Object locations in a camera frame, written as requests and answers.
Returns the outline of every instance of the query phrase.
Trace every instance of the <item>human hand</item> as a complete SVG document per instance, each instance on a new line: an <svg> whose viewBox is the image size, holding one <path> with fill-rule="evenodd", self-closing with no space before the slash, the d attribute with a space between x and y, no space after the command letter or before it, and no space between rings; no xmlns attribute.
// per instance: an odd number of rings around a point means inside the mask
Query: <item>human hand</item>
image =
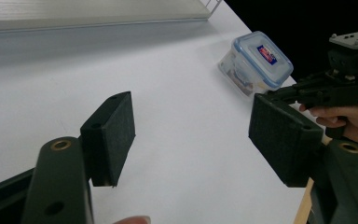
<svg viewBox="0 0 358 224"><path fill-rule="evenodd" d="M299 110L307 110L304 105L300 105ZM338 128L345 126L343 136L358 142L358 105L354 106L315 106L309 109L310 114L317 117L316 122L328 127ZM339 119L339 116L346 117L348 120Z"/></svg>
<svg viewBox="0 0 358 224"><path fill-rule="evenodd" d="M150 217L127 217L114 224L150 224Z"/></svg>

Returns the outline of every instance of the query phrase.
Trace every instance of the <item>plastic food container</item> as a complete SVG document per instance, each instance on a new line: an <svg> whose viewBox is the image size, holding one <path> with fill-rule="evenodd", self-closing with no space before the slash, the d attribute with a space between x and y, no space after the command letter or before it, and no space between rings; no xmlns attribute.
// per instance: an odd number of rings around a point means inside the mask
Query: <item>plastic food container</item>
<svg viewBox="0 0 358 224"><path fill-rule="evenodd" d="M234 39L231 50L218 66L249 99L255 93L276 91L294 69L290 60L260 31Z"/></svg>

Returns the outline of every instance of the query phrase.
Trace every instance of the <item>black background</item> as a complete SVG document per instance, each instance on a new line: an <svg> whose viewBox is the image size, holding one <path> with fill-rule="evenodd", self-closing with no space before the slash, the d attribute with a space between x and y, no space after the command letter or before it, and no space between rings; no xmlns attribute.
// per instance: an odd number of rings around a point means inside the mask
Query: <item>black background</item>
<svg viewBox="0 0 358 224"><path fill-rule="evenodd" d="M330 68L332 34L358 32L358 1L225 0L251 31L266 34L294 65L292 77Z"/></svg>

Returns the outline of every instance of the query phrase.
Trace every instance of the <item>container label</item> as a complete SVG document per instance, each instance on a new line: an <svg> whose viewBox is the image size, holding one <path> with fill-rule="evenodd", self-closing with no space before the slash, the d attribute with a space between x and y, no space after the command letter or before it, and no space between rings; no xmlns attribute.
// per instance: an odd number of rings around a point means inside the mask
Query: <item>container label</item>
<svg viewBox="0 0 358 224"><path fill-rule="evenodd" d="M270 63L271 65L277 62L275 56L271 53L271 51L269 51L269 49L264 47L264 45L257 47L257 50L261 54L261 56L263 56L263 58L266 59L267 62Z"/></svg>

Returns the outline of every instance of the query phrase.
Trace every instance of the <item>blue container lid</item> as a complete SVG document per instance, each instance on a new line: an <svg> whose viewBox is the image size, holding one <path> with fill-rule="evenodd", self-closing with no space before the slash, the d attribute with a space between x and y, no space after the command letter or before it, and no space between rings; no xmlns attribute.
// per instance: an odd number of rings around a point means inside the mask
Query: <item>blue container lid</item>
<svg viewBox="0 0 358 224"><path fill-rule="evenodd" d="M232 46L272 89L280 88L294 70L290 60L260 31L234 39Z"/></svg>

